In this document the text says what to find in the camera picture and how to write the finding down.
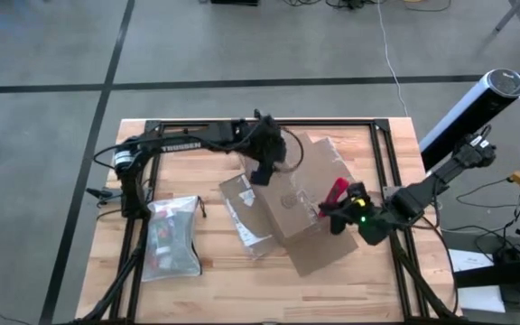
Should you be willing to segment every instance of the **clear plastic bag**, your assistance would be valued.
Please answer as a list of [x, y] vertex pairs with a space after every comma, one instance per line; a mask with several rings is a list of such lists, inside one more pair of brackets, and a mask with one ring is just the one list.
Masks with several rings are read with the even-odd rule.
[[200, 261], [194, 250], [194, 216], [199, 197], [150, 203], [142, 281], [176, 276], [198, 276]]

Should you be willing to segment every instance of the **wooden table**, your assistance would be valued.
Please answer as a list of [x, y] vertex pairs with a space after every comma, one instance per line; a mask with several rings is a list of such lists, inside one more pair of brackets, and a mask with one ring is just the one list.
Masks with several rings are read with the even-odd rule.
[[[390, 118], [395, 153], [403, 184], [424, 178], [424, 168], [410, 118]], [[367, 127], [295, 126], [312, 141], [329, 136], [356, 180], [362, 180], [376, 203], [381, 201], [376, 165]], [[117, 142], [144, 130], [144, 120], [123, 120]], [[390, 175], [385, 143], [385, 170]], [[205, 150], [162, 156], [155, 199], [200, 195], [207, 218], [198, 211], [196, 249], [203, 266], [199, 277], [142, 283], [137, 322], [367, 322], [403, 319], [388, 240], [369, 246], [358, 243], [354, 253], [309, 276], [300, 278], [285, 252], [252, 260], [239, 241], [218, 190], [218, 184], [241, 173], [235, 154]], [[107, 186], [118, 188], [114, 173]], [[102, 211], [117, 209], [107, 206]], [[434, 220], [432, 210], [426, 216]], [[125, 220], [119, 214], [97, 223], [77, 317], [89, 312], [116, 275]], [[439, 238], [430, 230], [414, 229], [422, 275], [451, 308], [454, 302], [449, 263]], [[407, 279], [413, 308], [414, 290]], [[127, 306], [124, 291], [122, 309]]]

